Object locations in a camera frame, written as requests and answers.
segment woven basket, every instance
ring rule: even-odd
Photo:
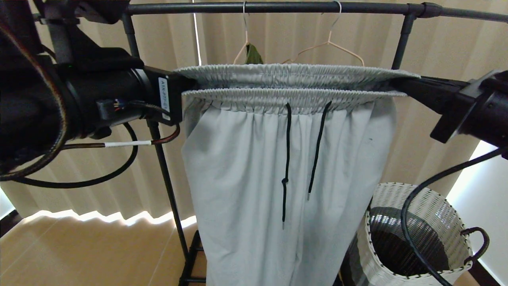
[[[400,226],[400,210],[415,187],[377,186],[340,269],[344,286],[440,285],[406,243]],[[488,236],[481,228],[465,230],[455,209],[427,188],[413,200],[407,222],[418,250],[451,284],[488,247]],[[480,231],[485,241],[475,256],[467,239],[474,231]]]

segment tile grout line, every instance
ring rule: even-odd
[[[153,277],[155,276],[155,272],[157,271],[157,268],[158,268],[159,264],[161,263],[162,257],[164,255],[164,253],[166,252],[166,248],[168,247],[169,240],[173,236],[173,233],[175,233],[175,230],[176,230],[176,228],[174,227],[173,231],[171,232],[171,234],[168,237],[168,240],[166,241],[166,245],[164,246],[164,249],[162,249],[162,251],[161,251],[161,255],[159,256],[159,260],[157,261],[157,264],[156,264],[155,268],[153,269],[153,273],[152,273],[152,276],[150,277],[150,281],[148,282],[148,286],[150,286],[152,284],[152,280],[153,280]]]
[[[5,271],[4,271],[2,274],[0,274],[0,277],[2,277],[2,275],[4,275],[5,273],[7,273],[7,271],[9,271],[9,269],[11,269],[11,267],[12,267],[14,264],[16,264],[16,262],[17,262],[17,261],[18,261],[18,260],[19,260],[19,259],[20,259],[20,258],[21,258],[21,257],[22,257],[22,256],[23,256],[23,255],[24,255],[24,254],[25,254],[25,253],[26,253],[26,252],[27,252],[30,248],[32,248],[32,246],[34,246],[34,245],[35,245],[35,244],[36,244],[36,243],[37,243],[37,242],[41,239],[41,237],[43,237],[43,236],[44,236],[44,235],[45,235],[45,234],[46,234],[46,233],[47,233],[47,232],[48,232],[48,231],[49,231],[49,230],[50,230],[50,229],[51,229],[51,228],[52,228],[52,227],[53,227],[53,226],[54,226],[54,225],[58,222],[58,221],[60,221],[60,218],[59,218],[59,219],[57,219],[57,220],[56,220],[56,221],[55,221],[55,222],[54,222],[54,223],[53,223],[50,227],[48,227],[48,229],[47,229],[45,232],[43,232],[43,233],[42,233],[39,237],[37,237],[37,239],[35,239],[35,241],[34,241],[34,242],[32,242],[32,244],[31,244],[29,247],[27,247],[27,248],[25,249],[25,251],[23,251],[23,253],[22,253],[22,254],[20,254],[20,255],[19,255],[19,256],[18,256],[18,257],[17,257],[17,258],[16,258],[16,259],[15,259],[15,260],[11,263],[11,264],[9,265],[9,267],[7,267],[7,268],[5,269]]]

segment drawstring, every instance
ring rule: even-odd
[[[291,130],[291,106],[289,103],[286,103],[286,108],[288,109],[288,126],[286,127],[286,173],[285,178],[282,180],[282,187],[284,189],[284,193],[282,195],[282,229],[284,229],[284,222],[285,222],[285,201],[286,201],[286,195],[288,193],[288,188],[286,184],[289,182],[288,175],[289,175],[289,136],[290,136],[290,130]]]
[[[312,191],[312,184],[314,183],[314,174],[316,173],[316,167],[317,167],[317,159],[319,155],[319,146],[321,144],[321,137],[323,137],[323,129],[325,128],[325,119],[326,119],[326,113],[328,112],[328,108],[330,108],[330,105],[332,105],[332,102],[328,102],[325,105],[325,110],[323,110],[323,115],[321,116],[321,125],[319,127],[319,134],[318,134],[318,142],[316,144],[316,155],[314,156],[314,165],[312,166],[312,173],[310,175],[310,183],[309,183],[309,192],[307,193],[307,201],[310,199],[310,192]]]
[[[326,119],[326,113],[328,113],[328,109],[330,108],[330,105],[332,105],[332,102],[328,102],[325,105],[325,109],[323,110],[323,115],[321,116],[321,125],[319,128],[319,134],[318,134],[318,142],[316,144],[316,154],[314,156],[314,165],[312,166],[312,174],[310,175],[310,183],[309,183],[309,192],[307,194],[307,200],[310,199],[310,192],[312,191],[312,185],[314,183],[314,175],[316,172],[317,167],[317,159],[319,155],[319,146],[321,144],[321,138],[323,137],[323,129],[325,128],[325,119]],[[282,195],[282,229],[284,229],[284,222],[285,222],[285,209],[286,209],[286,196],[288,194],[288,187],[287,184],[289,182],[288,176],[289,176],[289,154],[290,154],[290,130],[291,130],[291,106],[289,103],[286,103],[286,108],[288,109],[288,125],[286,127],[286,170],[285,170],[285,178],[282,180],[282,188],[283,188],[283,195]]]

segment wire hanger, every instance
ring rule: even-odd
[[[244,1],[243,2],[243,24],[244,24],[244,27],[245,27],[245,44],[243,44],[242,48],[240,49],[240,51],[238,52],[238,55],[236,55],[236,58],[235,60],[233,61],[233,65],[236,64],[236,62],[238,61],[238,59],[240,58],[240,55],[242,55],[244,49],[247,47],[247,45],[249,44],[249,34],[248,34],[248,30],[247,30],[247,18],[245,17],[245,4],[247,3],[247,1]]]
[[[338,21],[338,20],[339,20],[339,18],[340,18],[340,14],[342,14],[342,4],[341,4],[341,3],[340,3],[340,1],[338,1],[338,0],[334,0],[334,1],[335,1],[335,2],[337,2],[337,3],[339,4],[340,10],[339,10],[339,15],[337,16],[337,19],[335,19],[335,21],[333,22],[332,26],[330,27],[330,32],[328,33],[328,41],[326,41],[326,42],[324,42],[324,43],[322,43],[322,44],[319,44],[319,45],[316,45],[316,46],[313,46],[313,47],[307,48],[307,49],[305,49],[305,50],[303,50],[303,51],[299,52],[299,53],[296,55],[296,58],[294,58],[293,60],[292,60],[292,59],[287,59],[287,60],[285,60],[285,61],[283,62],[283,64],[285,64],[285,63],[287,63],[287,62],[294,63],[294,62],[298,59],[298,57],[299,57],[301,54],[303,54],[304,52],[306,52],[306,51],[308,51],[308,50],[312,50],[312,49],[315,49],[315,48],[319,48],[319,47],[321,47],[321,46],[331,45],[331,46],[334,46],[334,47],[336,47],[336,48],[338,48],[338,49],[341,49],[341,50],[343,50],[343,51],[347,52],[348,54],[350,54],[350,55],[354,56],[355,58],[359,59],[359,60],[362,62],[362,67],[365,67],[365,62],[363,61],[363,59],[362,59],[362,57],[361,57],[361,56],[359,56],[359,55],[357,55],[357,54],[353,53],[352,51],[350,51],[350,50],[348,50],[348,49],[346,49],[346,48],[344,48],[344,47],[341,47],[341,46],[339,46],[339,45],[337,45],[337,44],[335,44],[335,43],[333,43],[333,42],[331,41],[331,39],[332,39],[333,26],[335,26],[335,23],[337,23],[337,21]]]

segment clothes rack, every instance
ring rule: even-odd
[[[394,14],[404,15],[404,21],[400,31],[400,38],[397,50],[393,59],[392,69],[399,69],[404,57],[409,35],[414,21],[418,18],[433,17],[457,17],[467,19],[477,19],[486,21],[497,21],[508,23],[508,15],[481,12],[474,10],[463,10],[442,7],[434,3],[422,4],[392,4],[392,3],[360,3],[360,2],[341,2],[342,13],[369,13],[369,14]],[[161,4],[134,4],[129,5],[122,17],[123,28],[127,36],[132,56],[140,57],[136,35],[132,23],[133,15],[146,14],[186,14],[186,13],[338,13],[339,6],[336,2],[227,2],[227,3],[161,3]],[[153,139],[159,139],[161,134],[158,129],[158,123],[147,121],[148,128]],[[185,236],[176,205],[176,199],[171,184],[168,166],[166,164],[165,154],[161,145],[155,145],[157,158],[161,167],[166,191],[168,193],[171,209],[178,231],[178,237],[185,257],[185,265],[180,277],[179,286],[188,286],[189,283],[205,283],[205,277],[193,277],[191,275],[198,251],[203,251],[200,247],[201,239],[199,231],[196,231],[194,238],[187,247]]]

